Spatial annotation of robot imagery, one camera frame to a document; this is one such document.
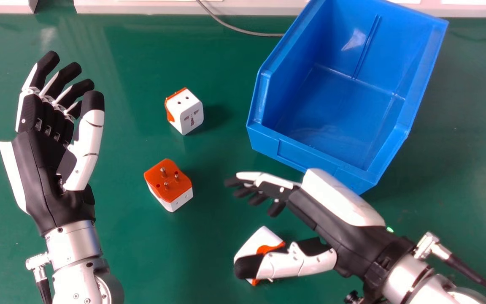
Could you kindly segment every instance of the gray cable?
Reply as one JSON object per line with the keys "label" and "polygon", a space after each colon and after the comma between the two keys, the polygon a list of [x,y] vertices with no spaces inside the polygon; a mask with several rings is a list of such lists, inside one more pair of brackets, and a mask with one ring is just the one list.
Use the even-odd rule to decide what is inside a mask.
{"label": "gray cable", "polygon": [[252,35],[252,36],[260,36],[260,37],[282,37],[284,36],[284,33],[259,33],[259,32],[253,32],[253,31],[247,31],[244,29],[240,29],[239,27],[235,27],[233,25],[229,25],[228,23],[225,23],[221,19],[219,19],[212,11],[210,11],[203,3],[201,0],[196,0],[198,4],[206,11],[208,14],[215,19],[218,23],[224,25],[228,29],[232,29],[234,31],[240,32],[240,33],[245,33],[247,35]]}

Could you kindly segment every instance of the green table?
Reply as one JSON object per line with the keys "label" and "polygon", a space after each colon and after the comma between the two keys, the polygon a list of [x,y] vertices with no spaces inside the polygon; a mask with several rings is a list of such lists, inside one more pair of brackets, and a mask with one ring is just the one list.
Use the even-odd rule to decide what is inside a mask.
{"label": "green table", "polygon": [[[232,17],[255,30],[293,20]],[[289,212],[232,198],[236,171],[302,174],[254,152],[245,120],[256,72],[278,42],[224,29],[207,16],[79,16],[67,1],[35,16],[0,16],[0,140],[14,137],[17,95],[48,50],[79,62],[106,96],[106,127],[91,179],[104,256],[128,304],[341,303],[355,278],[334,272],[251,287],[232,273],[233,255],[261,225],[285,240],[314,236]],[[164,98],[189,87],[205,106],[196,132],[166,121]],[[193,181],[195,197],[174,214],[149,193],[143,172],[163,158]],[[363,197],[414,241],[430,230],[486,276],[486,19],[451,20],[409,139]],[[46,250],[16,206],[0,158],[0,303],[40,303],[25,258]],[[457,283],[474,287],[435,260]],[[486,290],[477,288],[486,294]]]}

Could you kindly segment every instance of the white thumb segment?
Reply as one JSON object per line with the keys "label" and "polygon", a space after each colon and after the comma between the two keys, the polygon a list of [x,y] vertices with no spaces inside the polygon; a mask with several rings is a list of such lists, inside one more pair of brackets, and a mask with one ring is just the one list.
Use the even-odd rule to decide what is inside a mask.
{"label": "white thumb segment", "polygon": [[16,163],[12,143],[0,142],[0,152],[16,203],[23,212],[27,213],[27,209],[25,208],[24,186],[22,185],[22,179],[20,178],[20,173],[18,171],[18,164]]}
{"label": "white thumb segment", "polygon": [[78,140],[70,151],[76,157],[76,165],[63,188],[70,191],[84,190],[97,163],[102,140],[104,111],[90,110],[81,119]]}

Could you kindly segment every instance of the black knob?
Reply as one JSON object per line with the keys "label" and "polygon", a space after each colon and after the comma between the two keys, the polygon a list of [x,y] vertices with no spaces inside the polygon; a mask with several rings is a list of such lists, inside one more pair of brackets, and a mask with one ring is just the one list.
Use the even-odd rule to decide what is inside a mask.
{"label": "black knob", "polygon": [[359,303],[359,297],[357,296],[357,291],[353,290],[351,293],[349,293],[345,298],[345,303],[346,304],[358,304]]}

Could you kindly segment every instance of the robotic arm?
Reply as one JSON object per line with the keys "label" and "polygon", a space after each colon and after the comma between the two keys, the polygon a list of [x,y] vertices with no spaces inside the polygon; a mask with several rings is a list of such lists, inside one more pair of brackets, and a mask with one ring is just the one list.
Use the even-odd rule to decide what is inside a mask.
{"label": "robotic arm", "polygon": [[[19,95],[16,138],[0,142],[16,202],[33,218],[48,247],[25,264],[44,304],[121,304],[123,287],[101,258],[95,199],[87,184],[100,150],[104,96],[92,91],[90,79],[63,90],[81,73],[76,62],[45,85],[58,63],[58,54],[48,52],[33,66]],[[53,299],[44,270],[49,263],[54,268]]]}
{"label": "robotic arm", "polygon": [[225,185],[237,187],[238,198],[253,194],[249,199],[252,206],[272,198],[268,210],[272,217],[287,206],[320,236],[284,248],[282,240],[278,244],[276,236],[262,227],[235,256],[235,275],[251,279],[253,285],[259,279],[333,269],[343,277],[355,275],[363,281],[363,297],[352,292],[345,299],[349,304],[486,304],[484,296],[456,288],[424,262],[434,254],[486,286],[486,281],[442,246],[436,236],[427,233],[415,244],[390,233],[374,208],[325,171],[309,169],[301,184],[262,172],[239,172]]}

